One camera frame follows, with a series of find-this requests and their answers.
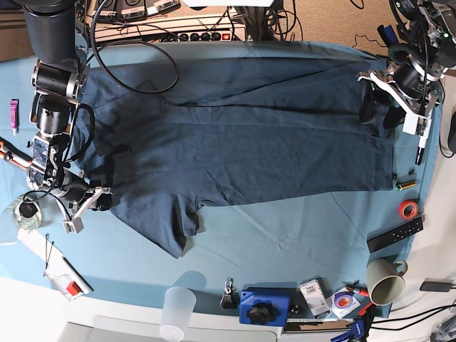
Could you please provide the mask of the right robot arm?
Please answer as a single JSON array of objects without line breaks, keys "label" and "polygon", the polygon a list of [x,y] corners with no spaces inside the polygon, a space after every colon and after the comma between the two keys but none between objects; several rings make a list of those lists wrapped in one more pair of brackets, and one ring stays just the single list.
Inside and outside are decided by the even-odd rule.
[{"label": "right robot arm", "polygon": [[92,143],[93,109],[81,99],[88,75],[86,1],[19,1],[37,62],[29,120],[38,132],[31,141],[27,182],[34,192],[68,203],[73,213],[110,209],[112,195],[100,182],[87,183],[69,167]]}]

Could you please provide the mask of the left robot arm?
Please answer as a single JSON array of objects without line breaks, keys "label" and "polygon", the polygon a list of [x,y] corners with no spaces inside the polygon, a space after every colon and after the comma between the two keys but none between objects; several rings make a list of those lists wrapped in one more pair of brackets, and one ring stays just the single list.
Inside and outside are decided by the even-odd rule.
[{"label": "left robot arm", "polygon": [[440,104],[436,87],[455,69],[455,2],[390,1],[395,28],[379,27],[388,47],[384,71],[359,73],[366,81],[359,119],[372,121],[380,106],[388,108],[383,121],[389,130],[414,120],[414,135],[423,135],[434,107]]}]

